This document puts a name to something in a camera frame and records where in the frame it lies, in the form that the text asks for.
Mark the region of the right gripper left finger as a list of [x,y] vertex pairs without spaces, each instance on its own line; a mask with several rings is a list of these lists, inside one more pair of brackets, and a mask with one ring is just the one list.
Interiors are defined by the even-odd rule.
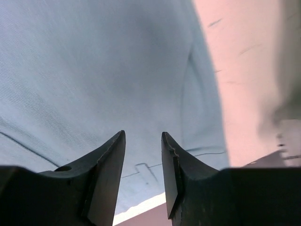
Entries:
[[111,226],[125,149],[126,135],[120,131],[54,171],[1,166],[1,225]]

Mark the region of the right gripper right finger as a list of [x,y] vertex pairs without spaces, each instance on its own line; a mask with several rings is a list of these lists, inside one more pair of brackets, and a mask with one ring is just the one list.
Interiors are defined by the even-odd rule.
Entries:
[[216,170],[162,133],[167,216],[174,226],[298,226],[299,167]]

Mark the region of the light blue trousers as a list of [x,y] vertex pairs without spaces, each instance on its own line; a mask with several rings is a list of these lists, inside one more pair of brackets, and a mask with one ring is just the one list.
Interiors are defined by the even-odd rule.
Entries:
[[161,134],[228,167],[219,95],[190,0],[3,0],[0,162],[54,170],[120,130],[115,213],[164,192]]

